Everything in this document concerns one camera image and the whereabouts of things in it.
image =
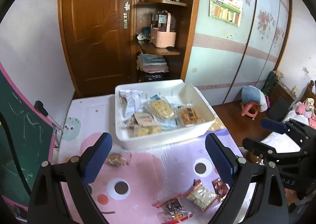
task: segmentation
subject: stool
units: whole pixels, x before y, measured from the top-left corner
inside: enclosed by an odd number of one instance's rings
[[[249,103],[247,103],[246,106],[244,106],[244,104],[242,102],[240,104],[241,104],[241,109],[242,109],[241,115],[242,116],[248,115],[248,116],[252,117],[252,119],[254,120],[256,115],[258,114],[260,105],[257,104],[256,102],[249,102]],[[249,112],[250,109],[253,109],[255,111],[255,113],[254,114],[250,113]]]

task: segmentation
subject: wooden floor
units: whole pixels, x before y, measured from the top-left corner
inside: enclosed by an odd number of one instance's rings
[[[259,112],[255,120],[249,116],[241,116],[240,103],[241,101],[235,101],[213,106],[237,146],[242,146],[242,140],[246,137],[256,141],[266,138],[271,132],[260,127],[260,120],[266,118],[267,114]]]

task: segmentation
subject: green chalkboard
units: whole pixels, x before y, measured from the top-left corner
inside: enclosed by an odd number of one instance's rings
[[[42,120],[13,90],[0,72],[0,111],[4,116],[23,176],[32,189],[41,163],[48,159],[53,128]],[[4,128],[0,126],[0,194],[28,206]]]

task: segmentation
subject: door handle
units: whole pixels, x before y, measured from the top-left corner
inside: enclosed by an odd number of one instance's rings
[[[127,29],[127,13],[123,13],[123,18],[115,21],[123,21],[123,26],[125,29]]]

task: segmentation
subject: corner shelf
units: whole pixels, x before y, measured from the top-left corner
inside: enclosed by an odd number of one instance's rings
[[[180,55],[179,50],[175,48],[175,51],[168,51],[166,48],[155,47],[153,43],[145,43],[137,40],[140,48],[147,54],[153,55]]]
[[[167,1],[167,0],[146,0],[140,1],[136,4],[136,6],[157,6],[157,4],[173,4],[180,6],[188,6],[186,3],[180,3],[175,1]]]

